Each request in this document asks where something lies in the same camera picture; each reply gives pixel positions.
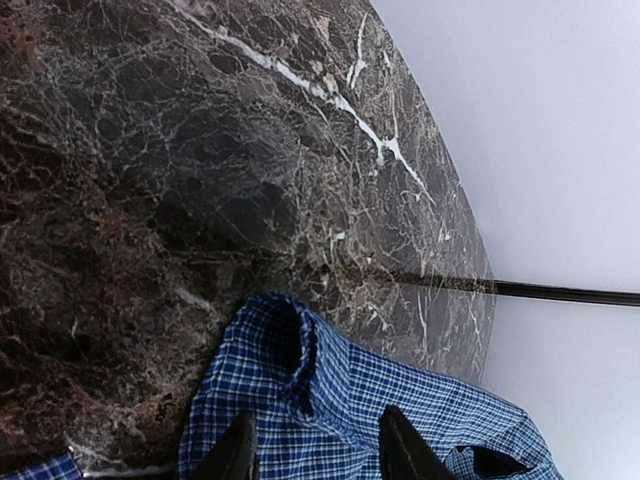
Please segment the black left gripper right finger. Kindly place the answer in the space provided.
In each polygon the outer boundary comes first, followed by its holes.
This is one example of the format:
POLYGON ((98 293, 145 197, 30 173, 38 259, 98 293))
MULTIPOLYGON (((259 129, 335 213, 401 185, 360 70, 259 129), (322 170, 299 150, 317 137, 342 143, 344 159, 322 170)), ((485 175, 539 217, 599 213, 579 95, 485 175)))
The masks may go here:
POLYGON ((379 464, 384 480, 454 480, 421 434, 397 406, 379 418, 379 464))

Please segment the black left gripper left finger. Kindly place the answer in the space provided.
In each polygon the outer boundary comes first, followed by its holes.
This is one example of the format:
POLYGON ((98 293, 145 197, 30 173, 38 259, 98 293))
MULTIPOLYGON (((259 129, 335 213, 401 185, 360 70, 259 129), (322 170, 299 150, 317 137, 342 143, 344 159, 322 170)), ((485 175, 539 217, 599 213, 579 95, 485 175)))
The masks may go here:
POLYGON ((196 480, 254 480, 258 478, 255 415, 237 414, 222 437, 192 474, 196 480))

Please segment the blue checkered shirt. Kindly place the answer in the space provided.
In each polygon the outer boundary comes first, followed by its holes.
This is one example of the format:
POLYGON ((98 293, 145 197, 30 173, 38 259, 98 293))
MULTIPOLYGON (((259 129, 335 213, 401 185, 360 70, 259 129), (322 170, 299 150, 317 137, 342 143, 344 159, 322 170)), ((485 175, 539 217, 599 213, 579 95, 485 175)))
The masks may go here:
POLYGON ((386 410, 458 479, 559 477, 520 407, 378 355, 290 295, 1 315, 6 479, 189 479, 242 411, 262 479, 379 479, 386 410))

